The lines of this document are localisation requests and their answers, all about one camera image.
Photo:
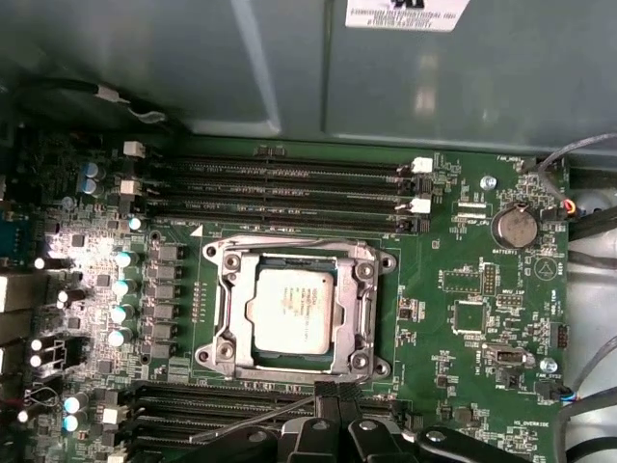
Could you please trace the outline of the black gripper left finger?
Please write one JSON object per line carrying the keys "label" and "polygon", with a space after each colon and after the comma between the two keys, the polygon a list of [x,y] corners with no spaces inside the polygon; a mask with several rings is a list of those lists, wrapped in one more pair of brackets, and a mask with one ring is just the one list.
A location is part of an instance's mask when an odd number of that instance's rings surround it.
{"label": "black gripper left finger", "polygon": [[216,430],[188,453],[190,462],[335,462],[340,437],[338,383],[317,383],[308,401],[314,414],[286,422],[278,432],[262,424],[292,404]]}

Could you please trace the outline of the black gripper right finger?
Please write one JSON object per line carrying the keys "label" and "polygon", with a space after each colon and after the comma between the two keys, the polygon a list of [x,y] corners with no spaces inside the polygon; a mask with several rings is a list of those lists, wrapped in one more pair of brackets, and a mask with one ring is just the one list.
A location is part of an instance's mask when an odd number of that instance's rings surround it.
{"label": "black gripper right finger", "polygon": [[359,409],[362,396],[355,383],[338,385],[339,403],[351,421],[347,433],[361,462],[523,462],[514,453],[499,449],[464,433],[433,425],[420,430],[412,441],[397,426],[369,419]]}

